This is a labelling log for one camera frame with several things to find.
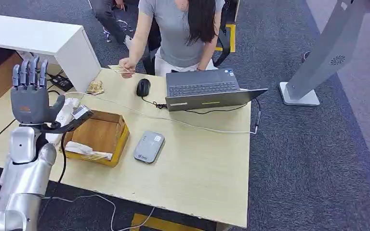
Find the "laptop keyboard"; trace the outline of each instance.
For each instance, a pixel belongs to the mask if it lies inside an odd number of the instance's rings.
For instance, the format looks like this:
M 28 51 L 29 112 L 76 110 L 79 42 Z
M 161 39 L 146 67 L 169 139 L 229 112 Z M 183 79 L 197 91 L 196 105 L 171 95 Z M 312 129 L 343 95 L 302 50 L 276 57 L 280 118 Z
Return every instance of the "laptop keyboard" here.
M 236 82 L 193 84 L 170 87 L 170 96 L 198 95 L 237 91 Z

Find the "robot finger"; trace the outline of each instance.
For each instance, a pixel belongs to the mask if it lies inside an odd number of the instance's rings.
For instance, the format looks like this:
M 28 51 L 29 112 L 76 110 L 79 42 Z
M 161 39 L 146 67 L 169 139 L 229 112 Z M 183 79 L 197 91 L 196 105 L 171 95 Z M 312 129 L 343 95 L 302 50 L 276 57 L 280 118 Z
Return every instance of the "robot finger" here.
M 19 86 L 19 64 L 16 64 L 14 67 L 13 67 L 13 71 L 12 71 L 12 86 L 14 87 L 18 87 Z
M 40 76 L 39 76 L 39 87 L 46 88 L 47 80 L 46 80 L 46 71 L 47 71 L 47 60 L 44 60 L 42 65 L 40 66 Z
M 38 83 L 38 63 L 39 63 L 39 56 L 37 56 L 31 63 L 29 69 L 29 85 L 36 86 Z
M 20 84 L 26 85 L 28 83 L 28 75 L 29 75 L 29 60 L 24 60 L 22 62 L 22 66 L 20 69 Z

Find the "computer mouse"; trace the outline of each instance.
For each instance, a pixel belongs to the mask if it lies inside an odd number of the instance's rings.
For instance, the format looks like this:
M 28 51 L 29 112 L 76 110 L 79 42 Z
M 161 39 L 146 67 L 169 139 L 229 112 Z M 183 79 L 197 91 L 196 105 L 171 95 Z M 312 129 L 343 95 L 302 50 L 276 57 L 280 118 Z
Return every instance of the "computer mouse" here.
M 140 97 L 145 97 L 149 94 L 149 89 L 151 88 L 151 83 L 148 79 L 143 78 L 138 82 L 137 85 L 137 95 Z

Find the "yellow box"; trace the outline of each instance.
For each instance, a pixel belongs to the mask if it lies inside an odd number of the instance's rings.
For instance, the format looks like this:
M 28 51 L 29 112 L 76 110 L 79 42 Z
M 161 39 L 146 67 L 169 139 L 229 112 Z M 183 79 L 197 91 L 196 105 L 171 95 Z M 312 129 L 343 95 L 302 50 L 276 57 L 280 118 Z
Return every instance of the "yellow box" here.
M 66 151 L 68 158 L 96 162 L 115 167 L 121 157 L 130 134 L 122 115 L 92 110 L 94 115 L 74 132 L 65 136 L 66 146 L 69 141 L 81 143 L 93 148 L 93 151 L 112 153 L 110 160 L 105 158 L 93 160 L 85 155 Z

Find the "gray power bank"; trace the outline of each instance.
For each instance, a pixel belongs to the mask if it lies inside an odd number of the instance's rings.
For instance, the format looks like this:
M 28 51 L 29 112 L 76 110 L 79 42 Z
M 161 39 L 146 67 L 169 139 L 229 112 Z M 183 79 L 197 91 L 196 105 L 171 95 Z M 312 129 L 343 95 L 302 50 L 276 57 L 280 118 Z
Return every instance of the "gray power bank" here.
M 134 150 L 134 158 L 148 164 L 153 163 L 164 140 L 165 138 L 161 134 L 152 131 L 144 132 Z

